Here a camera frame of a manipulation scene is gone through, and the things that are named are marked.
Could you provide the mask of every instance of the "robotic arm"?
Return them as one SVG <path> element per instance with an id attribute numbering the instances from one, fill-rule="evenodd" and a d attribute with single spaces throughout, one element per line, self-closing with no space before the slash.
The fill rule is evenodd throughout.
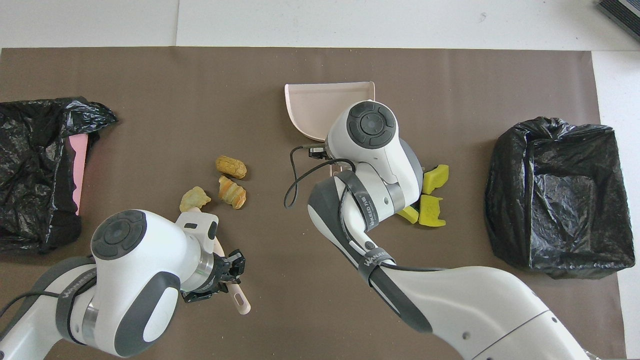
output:
<path id="1" fill-rule="evenodd" d="M 352 105 L 330 129 L 325 150 L 356 169 L 316 184 L 307 206 L 311 220 L 409 326 L 433 332 L 464 359 L 589 359 L 514 275 L 483 266 L 405 268 L 368 237 L 368 230 L 417 201 L 422 188 L 420 163 L 398 136 L 388 107 Z"/>
<path id="2" fill-rule="evenodd" d="M 246 314 L 237 285 L 244 257 L 224 256 L 217 226 L 217 216 L 197 209 L 175 224 L 142 210 L 109 217 L 93 234 L 95 262 L 70 258 L 39 278 L 31 291 L 59 295 L 24 301 L 0 337 L 0 359 L 43 359 L 62 338 L 119 357 L 139 354 L 164 333 L 180 293 L 193 302 L 231 288 Z"/>

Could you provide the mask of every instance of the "black trash bag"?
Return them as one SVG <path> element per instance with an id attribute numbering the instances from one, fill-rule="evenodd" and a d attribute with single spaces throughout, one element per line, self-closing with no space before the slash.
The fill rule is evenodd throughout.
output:
<path id="1" fill-rule="evenodd" d="M 116 121 L 82 97 L 0 103 L 0 254 L 45 253 L 78 238 L 68 137 L 89 133 L 91 145 Z"/>
<path id="2" fill-rule="evenodd" d="M 498 139 L 484 193 L 493 253 L 555 279 L 599 279 L 634 266 L 613 129 L 552 118 Z"/>

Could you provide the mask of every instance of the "yellow sponge piece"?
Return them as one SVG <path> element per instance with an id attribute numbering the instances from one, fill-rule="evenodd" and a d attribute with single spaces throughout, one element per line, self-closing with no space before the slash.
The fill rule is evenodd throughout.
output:
<path id="1" fill-rule="evenodd" d="M 435 169 L 424 173 L 422 193 L 430 194 L 434 189 L 444 185 L 449 180 L 449 166 L 438 165 Z"/>
<path id="2" fill-rule="evenodd" d="M 447 224 L 445 220 L 440 220 L 440 200 L 441 197 L 430 195 L 420 196 L 420 216 L 418 223 L 431 227 L 439 227 Z"/>
<path id="3" fill-rule="evenodd" d="M 398 211 L 396 214 L 409 220 L 410 223 L 415 224 L 418 221 L 418 211 L 411 206 Z"/>

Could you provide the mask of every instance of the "brown tabletop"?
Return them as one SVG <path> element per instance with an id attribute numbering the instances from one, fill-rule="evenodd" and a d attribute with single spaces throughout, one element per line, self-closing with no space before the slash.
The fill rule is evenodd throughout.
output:
<path id="1" fill-rule="evenodd" d="M 291 124 L 286 83 L 376 83 L 400 135 L 422 166 L 448 164 L 440 218 L 430 229 L 393 216 L 371 231 L 400 265 L 494 266 L 525 281 L 578 342 L 601 357 L 625 357 L 618 280 L 552 280 L 493 256 L 483 194 L 493 144 L 537 116 L 599 123 L 591 55 L 568 51 L 291 48 L 3 49 L 0 101 L 81 95 L 120 122 L 103 131 L 84 177 L 80 239 L 46 256 L 0 257 L 0 304 L 28 290 L 53 263 L 90 252 L 95 228 L 138 208 L 169 219 L 195 185 L 214 198 L 227 252 L 247 258 L 239 315 L 228 295 L 180 302 L 169 329 L 136 359 L 459 359 L 447 343 L 405 325 L 313 226 L 306 199 L 319 171 L 286 210 L 289 151 L 310 143 Z M 219 155 L 249 175 L 240 210 L 217 198 Z M 299 168 L 318 162 L 299 156 Z M 13 314 L 12 309 L 7 318 Z M 0 326 L 8 320 L 3 318 Z M 47 359 L 112 359 L 61 341 Z"/>

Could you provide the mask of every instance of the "cable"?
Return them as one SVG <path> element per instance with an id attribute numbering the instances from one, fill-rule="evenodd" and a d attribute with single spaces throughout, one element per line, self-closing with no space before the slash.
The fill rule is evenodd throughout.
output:
<path id="1" fill-rule="evenodd" d="M 287 190 L 287 192 L 284 194 L 284 207 L 287 209 L 291 209 L 293 207 L 293 205 L 296 203 L 296 199 L 298 198 L 298 183 L 304 179 L 305 177 L 309 176 L 311 173 L 313 173 L 314 171 L 318 170 L 319 168 L 322 168 L 324 166 L 327 165 L 331 165 L 331 164 L 335 164 L 335 163 L 347 163 L 349 164 L 349 166 L 351 167 L 351 169 L 353 169 L 355 171 L 356 169 L 356 165 L 353 163 L 353 161 L 349 160 L 349 159 L 330 159 L 325 161 L 324 163 L 315 166 L 313 168 L 311 168 L 309 171 L 305 172 L 304 174 L 302 174 L 300 177 L 298 177 L 298 173 L 296 172 L 296 164 L 293 161 L 293 154 L 294 152 L 300 150 L 300 149 L 304 149 L 307 148 L 308 145 L 303 145 L 303 146 L 296 146 L 293 150 L 291 150 L 291 152 L 289 153 L 289 158 L 291 159 L 291 167 L 293 168 L 293 176 L 295 178 L 293 184 L 291 184 L 291 186 L 289 187 L 289 189 Z M 295 189 L 294 191 L 294 195 L 293 195 L 293 200 L 291 201 L 290 204 L 287 204 L 287 198 L 289 197 L 289 194 L 291 193 L 291 190 Z"/>
<path id="2" fill-rule="evenodd" d="M 16 297 L 14 297 L 11 301 L 9 301 L 9 303 L 7 305 L 5 305 L 2 310 L 0 310 L 0 317 L 2 317 L 4 315 L 4 313 L 9 310 L 9 307 L 11 307 L 11 305 L 14 305 L 18 300 L 22 299 L 23 297 L 30 297 L 30 296 L 41 296 L 41 295 L 45 295 L 45 296 L 50 296 L 50 297 L 59 297 L 60 294 L 56 294 L 56 293 L 52 293 L 50 291 L 29 291 L 23 294 L 20 294 Z"/>

